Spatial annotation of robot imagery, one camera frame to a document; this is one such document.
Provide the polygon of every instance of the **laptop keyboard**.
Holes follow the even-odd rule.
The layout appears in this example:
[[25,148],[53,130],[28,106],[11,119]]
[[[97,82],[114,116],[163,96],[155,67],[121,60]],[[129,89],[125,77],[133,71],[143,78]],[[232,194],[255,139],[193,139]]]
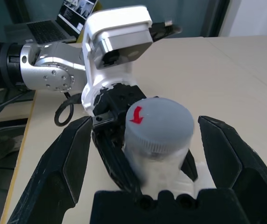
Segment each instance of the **laptop keyboard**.
[[38,44],[44,44],[66,39],[66,36],[52,21],[42,21],[27,24]]

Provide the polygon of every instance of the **red arrow sticker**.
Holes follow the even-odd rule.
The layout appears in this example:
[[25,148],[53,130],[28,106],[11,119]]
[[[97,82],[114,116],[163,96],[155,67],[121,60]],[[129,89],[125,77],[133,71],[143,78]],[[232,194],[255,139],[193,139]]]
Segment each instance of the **red arrow sticker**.
[[140,111],[142,107],[137,106],[133,112],[133,119],[130,120],[133,123],[140,124],[143,120],[143,117],[140,117]]

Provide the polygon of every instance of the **table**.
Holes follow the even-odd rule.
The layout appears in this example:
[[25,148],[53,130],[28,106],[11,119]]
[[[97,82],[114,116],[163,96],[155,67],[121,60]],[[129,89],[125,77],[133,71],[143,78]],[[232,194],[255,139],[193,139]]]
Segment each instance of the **table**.
[[[170,98],[191,111],[190,148],[197,162],[205,156],[196,120],[207,115],[235,127],[267,165],[267,36],[164,39],[134,62],[133,75],[146,96]],[[36,92],[1,223],[7,223],[41,155],[62,132],[53,119],[63,100],[63,94]],[[76,105],[73,119],[81,116],[84,111]],[[100,189],[118,187],[91,143],[79,202],[63,223],[89,223],[94,192]]]

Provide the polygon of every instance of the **transparent plastic container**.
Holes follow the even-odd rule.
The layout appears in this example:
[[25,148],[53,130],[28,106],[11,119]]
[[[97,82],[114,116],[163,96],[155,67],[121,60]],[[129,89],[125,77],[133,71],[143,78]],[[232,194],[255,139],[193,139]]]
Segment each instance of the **transparent plastic container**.
[[124,153],[143,194],[157,198],[161,190],[172,190],[193,130],[191,113],[175,101],[148,98],[129,108]]

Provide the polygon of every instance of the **gray cap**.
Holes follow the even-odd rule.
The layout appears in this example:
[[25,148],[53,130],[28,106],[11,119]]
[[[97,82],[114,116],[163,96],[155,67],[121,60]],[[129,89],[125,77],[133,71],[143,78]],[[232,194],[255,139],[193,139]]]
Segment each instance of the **gray cap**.
[[171,154],[184,149],[193,131],[194,120],[189,110],[170,99],[142,99],[126,114],[126,146],[147,154]]

